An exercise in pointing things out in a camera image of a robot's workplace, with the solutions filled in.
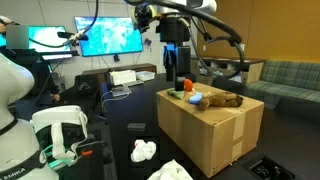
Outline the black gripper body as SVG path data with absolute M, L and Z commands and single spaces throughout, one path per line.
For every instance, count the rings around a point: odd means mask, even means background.
M 163 49 L 163 64 L 166 76 L 173 78 L 176 75 L 190 72 L 191 48 L 184 45 L 190 40 L 188 27 L 184 18 L 167 17 L 160 20 L 160 41 L 165 42 Z

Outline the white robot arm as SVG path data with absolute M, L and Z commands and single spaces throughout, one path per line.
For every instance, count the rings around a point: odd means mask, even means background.
M 20 66 L 2 53 L 0 54 L 0 178 L 1 180 L 59 180 L 59 175 L 52 170 L 48 163 L 44 150 L 37 140 L 33 125 L 26 120 L 15 118 L 8 110 L 8 105 L 25 96 L 34 85 L 32 73 Z M 62 159 L 69 158 L 72 165 L 77 162 L 76 148 L 87 138 L 87 116 L 78 106 L 66 106 L 57 112 L 49 111 L 45 118 L 53 120 L 48 125 L 52 126 L 52 135 L 55 138 L 62 137 L 62 123 L 79 125 L 84 133 L 84 140 L 71 146 L 71 154 L 65 153 L 65 149 L 57 149 L 62 152 Z

